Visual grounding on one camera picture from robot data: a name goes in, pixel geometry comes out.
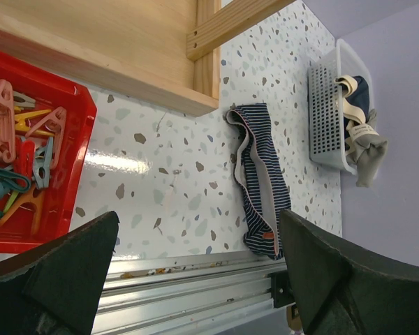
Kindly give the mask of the pink clothespin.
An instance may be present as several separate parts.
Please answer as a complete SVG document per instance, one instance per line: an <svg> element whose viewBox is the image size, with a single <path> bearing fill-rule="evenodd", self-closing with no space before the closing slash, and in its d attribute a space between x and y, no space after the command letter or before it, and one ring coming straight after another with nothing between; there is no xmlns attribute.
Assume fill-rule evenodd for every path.
<svg viewBox="0 0 419 335"><path fill-rule="evenodd" d="M0 79L0 161L15 160L15 113L13 88L10 82Z"/></svg>

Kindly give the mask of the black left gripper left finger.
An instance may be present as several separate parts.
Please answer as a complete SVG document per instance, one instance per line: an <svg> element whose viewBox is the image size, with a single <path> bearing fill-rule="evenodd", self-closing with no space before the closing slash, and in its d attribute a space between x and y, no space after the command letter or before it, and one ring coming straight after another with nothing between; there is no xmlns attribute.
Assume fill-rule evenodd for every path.
<svg viewBox="0 0 419 335"><path fill-rule="evenodd" d="M119 231L108 211L0 262L0 334L90 334Z"/></svg>

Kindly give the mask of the teal clothespin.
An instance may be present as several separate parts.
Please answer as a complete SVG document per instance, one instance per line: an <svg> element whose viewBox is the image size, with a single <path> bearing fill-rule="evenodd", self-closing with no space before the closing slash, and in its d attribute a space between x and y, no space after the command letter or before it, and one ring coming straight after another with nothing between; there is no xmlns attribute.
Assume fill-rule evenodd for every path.
<svg viewBox="0 0 419 335"><path fill-rule="evenodd" d="M31 180L21 174L0 167L0 200L10 191L25 193L31 187Z"/></svg>

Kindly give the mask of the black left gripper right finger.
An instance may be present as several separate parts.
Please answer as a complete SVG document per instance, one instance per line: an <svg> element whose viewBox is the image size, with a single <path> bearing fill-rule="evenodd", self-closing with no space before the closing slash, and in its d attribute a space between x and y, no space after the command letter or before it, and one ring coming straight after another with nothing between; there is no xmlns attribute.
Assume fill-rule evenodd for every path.
<svg viewBox="0 0 419 335"><path fill-rule="evenodd" d="M331 234L290 210L279 234L305 334L419 334L419 267Z"/></svg>

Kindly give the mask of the navy striped underwear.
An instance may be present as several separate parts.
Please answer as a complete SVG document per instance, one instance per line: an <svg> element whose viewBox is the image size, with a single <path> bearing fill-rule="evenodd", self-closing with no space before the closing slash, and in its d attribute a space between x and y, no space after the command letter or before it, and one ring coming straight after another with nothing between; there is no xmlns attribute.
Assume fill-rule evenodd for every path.
<svg viewBox="0 0 419 335"><path fill-rule="evenodd" d="M233 176L242 192L248 227L244 243L257 255L280 260L284 252L279 217L292 203L274 146L267 105L236 106L227 111L226 121L240 134Z"/></svg>

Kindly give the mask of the beige grey underwear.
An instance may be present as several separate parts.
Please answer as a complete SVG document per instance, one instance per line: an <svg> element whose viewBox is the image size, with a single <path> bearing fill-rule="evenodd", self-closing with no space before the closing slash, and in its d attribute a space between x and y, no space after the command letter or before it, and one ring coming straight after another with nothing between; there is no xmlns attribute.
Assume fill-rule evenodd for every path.
<svg viewBox="0 0 419 335"><path fill-rule="evenodd" d="M377 112L372 109L364 124L349 121L346 160L357 170L357 187L370 188L388 150L388 139L376 132Z"/></svg>

